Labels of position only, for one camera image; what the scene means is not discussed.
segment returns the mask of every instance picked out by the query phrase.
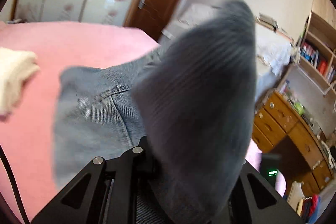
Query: wooden desk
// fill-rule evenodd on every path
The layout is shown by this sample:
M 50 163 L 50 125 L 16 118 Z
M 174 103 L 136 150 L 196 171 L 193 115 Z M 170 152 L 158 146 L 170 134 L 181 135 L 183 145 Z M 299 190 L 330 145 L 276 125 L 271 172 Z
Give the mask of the wooden desk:
M 274 92 L 254 119 L 252 139 L 262 152 L 282 156 L 279 167 L 287 182 L 303 182 L 305 196 L 318 194 L 334 178 L 319 141 L 291 104 Z

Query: triangular cutout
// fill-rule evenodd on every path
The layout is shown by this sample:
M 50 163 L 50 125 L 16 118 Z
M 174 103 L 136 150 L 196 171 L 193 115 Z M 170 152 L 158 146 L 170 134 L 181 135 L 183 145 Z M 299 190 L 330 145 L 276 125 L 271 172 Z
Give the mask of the triangular cutout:
M 247 178 L 252 188 L 253 196 L 257 207 L 259 209 L 265 209 L 269 206 L 276 204 L 277 200 L 275 197 L 265 188 L 265 186 L 260 182 L 253 174 L 248 174 Z
M 82 179 L 75 186 L 72 187 L 67 195 L 62 198 L 61 202 L 64 205 L 68 205 L 74 209 L 79 209 L 82 204 L 86 189 L 89 185 L 90 179 L 90 174 L 86 174 L 84 177 L 82 177 Z

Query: pink bedsheet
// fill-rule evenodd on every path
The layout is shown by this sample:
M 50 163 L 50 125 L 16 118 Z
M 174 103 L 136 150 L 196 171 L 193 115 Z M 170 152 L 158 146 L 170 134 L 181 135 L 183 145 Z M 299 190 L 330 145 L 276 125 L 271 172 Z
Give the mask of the pink bedsheet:
M 138 29 L 76 22 L 1 26 L 0 47 L 33 51 L 41 71 L 30 79 L 22 100 L 4 122 L 0 142 L 13 169 L 28 218 L 56 195 L 53 181 L 53 113 L 59 74 L 68 66 L 107 68 L 134 60 L 157 43 Z M 258 150 L 250 145 L 247 160 L 258 167 Z M 0 191 L 22 221 L 6 171 L 0 163 Z

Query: door handle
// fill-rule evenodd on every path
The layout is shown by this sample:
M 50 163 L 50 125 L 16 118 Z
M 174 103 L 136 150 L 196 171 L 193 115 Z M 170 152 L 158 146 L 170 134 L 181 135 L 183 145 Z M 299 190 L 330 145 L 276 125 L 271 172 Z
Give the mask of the door handle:
M 145 0 L 140 0 L 138 8 L 141 10 L 145 4 Z

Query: gray fabric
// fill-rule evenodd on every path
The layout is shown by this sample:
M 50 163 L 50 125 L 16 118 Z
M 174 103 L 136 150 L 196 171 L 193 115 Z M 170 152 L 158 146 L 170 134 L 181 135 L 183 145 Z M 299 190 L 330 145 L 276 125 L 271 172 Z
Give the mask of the gray fabric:
M 238 0 L 136 61 L 66 70 L 54 125 L 58 187 L 95 156 L 118 157 L 148 134 L 163 167 L 149 181 L 160 206 L 177 224 L 207 223 L 241 170 L 255 82 L 254 18 Z

